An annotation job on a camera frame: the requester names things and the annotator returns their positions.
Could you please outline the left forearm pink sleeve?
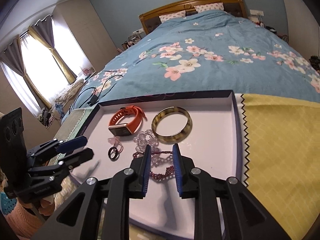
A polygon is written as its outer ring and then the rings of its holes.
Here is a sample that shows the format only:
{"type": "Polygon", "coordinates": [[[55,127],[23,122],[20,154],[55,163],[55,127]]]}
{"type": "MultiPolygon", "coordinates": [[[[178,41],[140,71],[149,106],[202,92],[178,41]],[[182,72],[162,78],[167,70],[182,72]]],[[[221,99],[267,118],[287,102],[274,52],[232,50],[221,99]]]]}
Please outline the left forearm pink sleeve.
{"type": "Polygon", "coordinates": [[[19,239],[30,239],[43,225],[36,215],[29,213],[19,202],[4,218],[19,239]]]}

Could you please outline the left hand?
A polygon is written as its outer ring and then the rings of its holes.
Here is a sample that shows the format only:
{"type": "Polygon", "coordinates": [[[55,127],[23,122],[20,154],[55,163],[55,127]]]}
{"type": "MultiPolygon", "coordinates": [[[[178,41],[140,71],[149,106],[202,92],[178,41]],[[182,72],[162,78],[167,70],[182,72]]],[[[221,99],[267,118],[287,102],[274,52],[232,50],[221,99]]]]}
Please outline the left hand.
{"type": "MultiPolygon", "coordinates": [[[[24,203],[20,198],[17,198],[18,202],[26,209],[32,209],[31,203],[24,203]]],[[[38,213],[44,216],[51,216],[55,210],[55,203],[53,195],[45,197],[40,200],[40,207],[37,209],[38,213]]]]}

